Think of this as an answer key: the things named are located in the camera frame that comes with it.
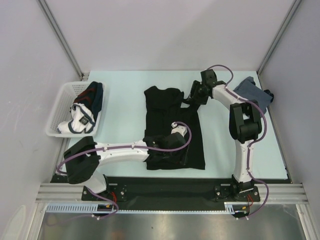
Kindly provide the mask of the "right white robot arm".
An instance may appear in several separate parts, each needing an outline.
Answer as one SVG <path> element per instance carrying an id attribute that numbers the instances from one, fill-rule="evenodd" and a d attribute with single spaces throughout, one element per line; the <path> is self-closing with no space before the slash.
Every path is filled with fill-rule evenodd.
<path id="1" fill-rule="evenodd" d="M 188 97 L 183 101 L 189 105 L 205 105 L 208 98 L 220 102 L 229 110 L 229 133 L 235 140 L 235 169 L 231 175 L 231 184 L 226 195 L 217 196 L 218 200 L 232 199 L 243 202 L 248 195 L 255 193 L 252 163 L 254 144 L 262 130 L 261 114 L 258 103 L 240 97 L 229 90 L 227 83 L 219 81 L 213 69 L 200 72 L 201 81 L 192 83 Z"/>

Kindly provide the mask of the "black tank top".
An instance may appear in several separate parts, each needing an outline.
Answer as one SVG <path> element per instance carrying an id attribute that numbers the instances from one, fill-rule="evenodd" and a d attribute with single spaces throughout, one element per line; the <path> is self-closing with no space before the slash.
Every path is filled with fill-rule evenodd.
<path id="1" fill-rule="evenodd" d="M 147 170 L 197 169 L 206 167 L 203 136 L 198 115 L 199 105 L 182 107 L 184 92 L 177 88 L 158 89 L 152 86 L 144 91 L 146 101 L 145 137 L 167 136 L 173 122 L 183 122 L 191 130 L 190 144 L 181 152 L 180 159 L 147 161 Z"/>

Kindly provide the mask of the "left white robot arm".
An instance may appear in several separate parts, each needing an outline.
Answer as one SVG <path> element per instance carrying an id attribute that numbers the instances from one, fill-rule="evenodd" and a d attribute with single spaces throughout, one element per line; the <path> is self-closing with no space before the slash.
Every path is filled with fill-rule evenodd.
<path id="1" fill-rule="evenodd" d="M 96 142 L 86 136 L 64 152 L 65 174 L 71 185 L 83 184 L 100 200 L 110 196 L 111 188 L 101 166 L 120 162 L 174 163 L 184 161 L 191 137 L 174 132 L 168 136 L 145 137 L 133 143 L 110 144 Z"/>

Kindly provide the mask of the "blue printed tank top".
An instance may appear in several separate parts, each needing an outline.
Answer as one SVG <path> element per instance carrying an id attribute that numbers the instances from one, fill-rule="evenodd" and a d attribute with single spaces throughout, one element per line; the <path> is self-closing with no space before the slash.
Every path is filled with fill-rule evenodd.
<path id="1" fill-rule="evenodd" d="M 258 88 L 252 76 L 245 78 L 233 91 L 247 100 L 257 101 L 258 106 L 264 114 L 275 97 L 269 89 L 262 90 Z"/>

